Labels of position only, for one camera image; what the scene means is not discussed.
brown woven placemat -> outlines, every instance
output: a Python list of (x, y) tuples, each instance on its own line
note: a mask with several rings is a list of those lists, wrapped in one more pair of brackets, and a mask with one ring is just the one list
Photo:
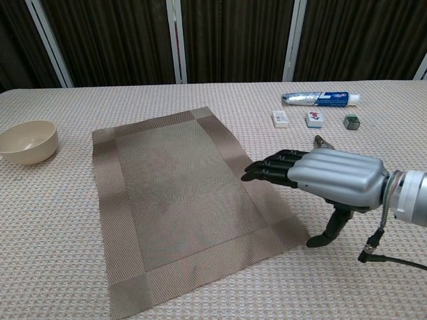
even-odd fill
[(205, 107), (93, 132), (109, 277), (120, 319), (305, 243), (271, 185)]

dark curtain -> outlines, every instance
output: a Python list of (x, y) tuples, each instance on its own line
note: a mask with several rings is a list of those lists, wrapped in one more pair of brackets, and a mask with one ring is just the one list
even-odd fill
[(427, 0), (309, 0), (294, 81), (413, 79)]
[(175, 83), (165, 1), (42, 4), (76, 87)]
[(0, 93), (60, 87), (24, 0), (0, 0)]
[(293, 7), (293, 0), (182, 0), (188, 81), (281, 81)]

small white box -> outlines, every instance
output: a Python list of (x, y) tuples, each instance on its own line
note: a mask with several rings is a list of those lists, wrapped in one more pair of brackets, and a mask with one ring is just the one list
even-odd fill
[(320, 112), (309, 111), (306, 115), (306, 123), (309, 128), (320, 129), (323, 125), (323, 115)]
[(285, 111), (273, 111), (273, 122), (276, 128), (286, 128), (289, 125), (288, 116)]

plastic bowl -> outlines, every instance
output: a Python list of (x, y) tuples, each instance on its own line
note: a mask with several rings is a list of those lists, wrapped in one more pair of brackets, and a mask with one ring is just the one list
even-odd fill
[(20, 123), (0, 133), (0, 155), (19, 165), (42, 162), (54, 154), (57, 147), (56, 127), (46, 120)]

silver robot hand casing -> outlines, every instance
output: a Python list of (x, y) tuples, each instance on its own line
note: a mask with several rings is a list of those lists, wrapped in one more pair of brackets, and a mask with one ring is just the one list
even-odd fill
[(298, 189), (352, 207), (381, 206), (390, 174), (380, 159), (333, 149), (314, 149), (289, 170)]

